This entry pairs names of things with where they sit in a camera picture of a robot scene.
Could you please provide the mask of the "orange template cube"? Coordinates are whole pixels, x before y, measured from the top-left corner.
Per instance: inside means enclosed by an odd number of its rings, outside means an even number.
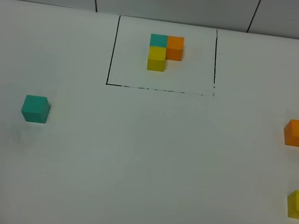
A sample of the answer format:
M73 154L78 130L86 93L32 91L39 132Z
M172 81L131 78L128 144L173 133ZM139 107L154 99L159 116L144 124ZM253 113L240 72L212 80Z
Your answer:
M184 51L184 38L176 36L168 36L166 46L166 59L181 61Z

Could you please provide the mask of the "yellow template cube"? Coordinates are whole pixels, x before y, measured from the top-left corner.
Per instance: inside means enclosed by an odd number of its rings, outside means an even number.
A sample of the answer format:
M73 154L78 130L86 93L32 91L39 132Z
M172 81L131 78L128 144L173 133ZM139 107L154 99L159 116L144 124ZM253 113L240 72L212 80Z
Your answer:
M166 48L150 46L147 70L163 72L166 64Z

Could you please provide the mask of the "teal template cube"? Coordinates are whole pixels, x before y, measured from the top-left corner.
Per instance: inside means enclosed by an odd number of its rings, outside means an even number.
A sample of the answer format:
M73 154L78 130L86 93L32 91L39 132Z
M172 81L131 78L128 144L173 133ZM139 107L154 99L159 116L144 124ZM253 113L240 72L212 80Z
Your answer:
M161 35L161 34L151 34L150 37L150 46L153 47L163 47L166 48L168 41L167 35Z

